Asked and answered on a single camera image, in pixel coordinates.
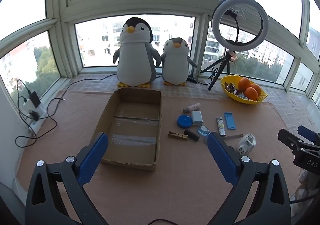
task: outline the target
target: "tripod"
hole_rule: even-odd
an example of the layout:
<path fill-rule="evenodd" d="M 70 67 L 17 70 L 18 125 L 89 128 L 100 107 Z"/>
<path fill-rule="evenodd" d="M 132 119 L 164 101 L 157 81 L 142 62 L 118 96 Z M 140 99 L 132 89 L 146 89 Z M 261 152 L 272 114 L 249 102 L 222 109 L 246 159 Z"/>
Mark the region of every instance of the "tripod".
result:
<path fill-rule="evenodd" d="M 222 73 L 223 69 L 225 68 L 225 66 L 227 66 L 227 74 L 230 75 L 230 60 L 232 58 L 232 55 L 230 54 L 230 52 L 232 51 L 227 51 L 225 53 L 225 55 L 218 59 L 216 62 L 212 63 L 210 66 L 206 67 L 204 70 L 201 70 L 200 73 L 204 73 L 206 71 L 208 71 L 209 69 L 213 68 L 214 66 L 218 65 L 219 63 L 220 66 L 219 66 L 219 69 L 217 72 L 213 71 L 213 74 L 214 74 L 214 78 L 213 80 L 211 81 L 210 85 L 209 85 L 209 88 L 208 90 L 211 90 L 214 83 L 217 81 L 217 79 L 219 78 L 220 74 Z"/>

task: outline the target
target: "pink mat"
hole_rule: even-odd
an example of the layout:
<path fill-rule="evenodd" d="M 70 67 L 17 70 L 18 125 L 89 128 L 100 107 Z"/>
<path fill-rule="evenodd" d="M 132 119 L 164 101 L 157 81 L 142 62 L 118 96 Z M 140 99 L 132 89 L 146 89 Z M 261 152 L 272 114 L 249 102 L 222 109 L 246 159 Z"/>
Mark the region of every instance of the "pink mat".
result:
<path fill-rule="evenodd" d="M 66 93 L 55 119 L 58 127 L 23 152 L 18 179 L 27 189 L 36 162 L 63 161 L 76 155 L 90 142 L 95 126 L 108 102 L 110 93 Z M 232 186 L 225 182 L 206 145 L 200 139 L 182 141 L 167 137 L 168 131 L 183 133 L 176 119 L 182 109 L 201 103 L 201 112 L 211 131 L 217 131 L 216 117 L 233 112 L 236 130 L 227 135 L 253 134 L 257 146 L 249 154 L 254 161 L 269 162 L 277 159 L 284 171 L 289 194 L 299 186 L 299 168 L 294 166 L 291 150 L 277 139 L 277 133 L 285 125 L 270 103 L 257 106 L 244 105 L 231 99 L 196 99 L 163 97 L 161 145 L 155 172 L 100 164 L 84 189 L 101 215 L 109 224 L 147 224 L 156 218 L 172 220 L 181 225 L 207 224 L 219 209 Z M 43 133 L 53 125 L 46 120 Z M 236 146 L 240 138 L 226 139 Z M 248 201 L 238 220 L 243 219 L 254 197 L 254 183 Z M 71 218 L 79 221 L 62 184 L 59 185 Z"/>

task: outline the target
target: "ring light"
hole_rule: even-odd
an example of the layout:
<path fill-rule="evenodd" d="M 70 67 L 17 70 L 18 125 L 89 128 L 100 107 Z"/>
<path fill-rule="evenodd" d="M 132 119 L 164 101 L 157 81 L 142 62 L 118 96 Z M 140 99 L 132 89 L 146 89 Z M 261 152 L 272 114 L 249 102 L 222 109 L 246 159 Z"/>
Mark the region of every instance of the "ring light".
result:
<path fill-rule="evenodd" d="M 220 21 L 224 13 L 228 9 L 230 9 L 232 6 L 239 5 L 239 4 L 246 4 L 254 7 L 258 11 L 261 18 L 261 28 L 258 35 L 253 40 L 247 43 L 226 40 L 224 37 L 222 37 L 219 29 Z M 269 18 L 266 11 L 263 9 L 263 7 L 260 4 L 258 4 L 255 0 L 223 0 L 215 8 L 212 14 L 211 27 L 212 27 L 213 35 L 223 47 L 233 51 L 243 52 L 243 51 L 247 51 L 257 47 L 264 41 L 269 30 Z"/>

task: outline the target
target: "blue lid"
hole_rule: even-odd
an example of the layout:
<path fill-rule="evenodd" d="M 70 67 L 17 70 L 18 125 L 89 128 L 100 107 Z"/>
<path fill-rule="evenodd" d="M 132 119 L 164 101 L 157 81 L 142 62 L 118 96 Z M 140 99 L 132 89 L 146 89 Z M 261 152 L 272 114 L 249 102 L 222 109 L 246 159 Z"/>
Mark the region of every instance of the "blue lid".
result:
<path fill-rule="evenodd" d="M 177 124 L 181 128 L 189 128 L 190 126 L 192 126 L 192 118 L 187 115 L 181 115 L 177 119 Z"/>

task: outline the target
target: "black cable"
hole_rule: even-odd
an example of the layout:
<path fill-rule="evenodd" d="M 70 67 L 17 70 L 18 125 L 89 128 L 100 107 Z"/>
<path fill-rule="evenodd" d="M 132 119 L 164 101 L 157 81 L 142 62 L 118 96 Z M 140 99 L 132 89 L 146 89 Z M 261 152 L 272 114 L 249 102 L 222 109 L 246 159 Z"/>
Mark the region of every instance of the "black cable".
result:
<path fill-rule="evenodd" d="M 18 90 L 18 82 L 19 82 L 19 81 L 26 87 L 26 89 L 27 89 L 27 91 L 28 91 L 28 94 L 31 94 L 30 89 L 28 89 L 27 85 L 26 85 L 21 79 L 18 79 L 18 80 L 17 80 L 17 90 Z"/>
<path fill-rule="evenodd" d="M 67 90 L 70 88 L 71 85 L 73 85 L 73 84 L 75 84 L 75 83 L 78 83 L 78 82 L 81 82 L 81 81 L 84 81 L 84 80 L 96 80 L 96 81 L 101 81 L 101 80 L 104 80 L 104 79 L 106 79 L 106 78 L 108 78 L 108 77 L 111 77 L 111 76 L 114 76 L 114 75 L 116 75 L 116 73 L 115 73 L 115 74 L 108 75 L 108 76 L 106 76 L 106 77 L 104 77 L 104 78 L 101 78 L 101 79 L 85 78 L 85 79 L 78 80 L 78 81 L 76 81 L 76 82 L 71 83 L 71 84 L 66 88 L 66 90 L 63 92 L 63 94 L 62 94 L 61 97 L 56 97 L 56 98 L 51 99 L 50 102 L 49 102 L 49 104 L 48 104 L 48 106 L 47 106 L 47 108 L 46 108 L 46 112 L 47 112 L 48 116 L 47 116 L 47 117 L 44 117 L 44 118 L 39 118 L 39 119 L 51 118 L 51 119 L 55 122 L 55 126 L 54 126 L 53 128 L 51 128 L 50 130 L 48 130 L 47 132 L 45 132 L 44 134 L 42 134 L 41 136 L 37 136 L 36 133 L 34 132 L 34 130 L 32 129 L 32 127 L 31 127 L 31 126 L 23 119 L 23 117 L 21 116 L 21 115 L 24 115 L 24 114 L 20 111 L 20 102 L 19 102 L 19 99 L 20 99 L 21 97 L 23 97 L 23 96 L 19 96 L 18 81 L 21 81 L 21 80 L 18 80 L 18 81 L 17 81 L 17 92 L 18 92 L 18 98 L 19 98 L 19 99 L 18 99 L 18 111 L 19 111 L 19 116 L 20 116 L 21 120 L 32 130 L 32 132 L 33 132 L 33 134 L 34 134 L 34 137 L 24 136 L 24 135 L 17 136 L 17 137 L 15 138 L 15 140 L 14 140 L 14 143 L 16 144 L 16 146 L 19 147 L 19 148 L 26 148 L 26 147 L 32 146 L 32 145 L 34 145 L 34 144 L 36 143 L 36 141 L 37 141 L 39 138 L 43 137 L 44 135 L 46 135 L 47 133 L 49 133 L 50 131 L 52 131 L 53 129 L 56 128 L 56 126 L 58 125 L 58 123 L 57 123 L 56 120 L 54 120 L 54 119 L 52 118 L 52 116 L 55 115 L 55 113 L 57 112 L 57 109 L 58 109 L 58 106 L 59 106 L 60 101 L 61 101 L 61 100 L 64 100 L 63 96 L 65 95 L 65 93 L 67 92 Z M 53 114 L 50 115 L 49 112 L 48 112 L 49 106 L 50 106 L 51 102 L 52 102 L 53 100 L 56 100 L 56 99 L 58 99 L 59 101 L 58 101 L 58 103 L 57 103 L 57 106 L 56 106 Z M 31 144 L 29 144 L 29 145 L 26 145 L 26 146 L 19 146 L 19 145 L 17 144 L 17 139 L 18 139 L 18 138 L 21 138 L 21 137 L 23 137 L 23 138 L 28 138 L 28 139 L 33 139 L 34 142 L 31 143 Z"/>
<path fill-rule="evenodd" d="M 290 201 L 290 204 L 300 203 L 300 202 L 304 202 L 304 201 L 310 200 L 310 199 L 314 198 L 316 195 L 317 195 L 317 193 L 315 193 L 315 194 L 313 194 L 313 195 L 310 195 L 310 196 L 308 196 L 308 197 L 305 197 L 305 198 L 303 198 L 303 199 L 300 199 L 300 200 Z"/>
<path fill-rule="evenodd" d="M 170 223 L 170 224 L 173 224 L 173 225 L 179 225 L 179 224 L 177 224 L 177 223 L 175 223 L 175 222 L 173 222 L 173 221 L 168 221 L 168 220 L 166 220 L 166 219 L 155 219 L 155 220 L 149 222 L 148 225 L 151 225 L 152 223 L 155 223 L 156 221 L 165 221 L 165 222 Z"/>
<path fill-rule="evenodd" d="M 236 37 L 236 43 L 238 42 L 238 37 L 239 37 L 239 24 L 238 24 L 238 21 L 237 21 L 237 18 L 234 17 L 235 21 L 236 21 L 236 24 L 237 24 L 237 37 Z"/>
<path fill-rule="evenodd" d="M 201 85 L 209 85 L 211 82 L 205 84 L 205 83 L 201 83 L 201 82 L 198 81 L 198 83 L 201 84 Z"/>

